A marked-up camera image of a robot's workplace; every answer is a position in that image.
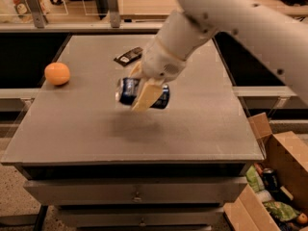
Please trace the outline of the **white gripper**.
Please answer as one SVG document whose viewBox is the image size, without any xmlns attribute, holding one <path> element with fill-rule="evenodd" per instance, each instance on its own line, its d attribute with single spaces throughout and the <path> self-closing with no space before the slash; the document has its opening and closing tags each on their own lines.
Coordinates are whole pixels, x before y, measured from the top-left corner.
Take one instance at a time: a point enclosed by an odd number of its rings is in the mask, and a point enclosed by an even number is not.
<svg viewBox="0 0 308 231">
<path fill-rule="evenodd" d="M 186 60 L 184 56 L 168 49 L 158 37 L 148 42 L 143 49 L 141 62 L 137 62 L 129 73 L 130 78 L 147 78 L 140 81 L 132 110 L 148 110 L 163 93 L 162 81 L 175 80 L 185 69 Z"/>
</svg>

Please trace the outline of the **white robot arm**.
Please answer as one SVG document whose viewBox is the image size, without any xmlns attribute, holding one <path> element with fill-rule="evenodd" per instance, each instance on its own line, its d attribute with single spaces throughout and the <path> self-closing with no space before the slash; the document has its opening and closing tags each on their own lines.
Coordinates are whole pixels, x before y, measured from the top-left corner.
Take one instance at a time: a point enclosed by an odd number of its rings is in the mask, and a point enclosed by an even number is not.
<svg viewBox="0 0 308 231">
<path fill-rule="evenodd" d="M 177 0 L 141 61 L 130 72 L 141 81 L 134 111 L 145 111 L 175 80 L 198 47 L 224 32 L 308 103 L 308 26 L 253 0 Z"/>
</svg>

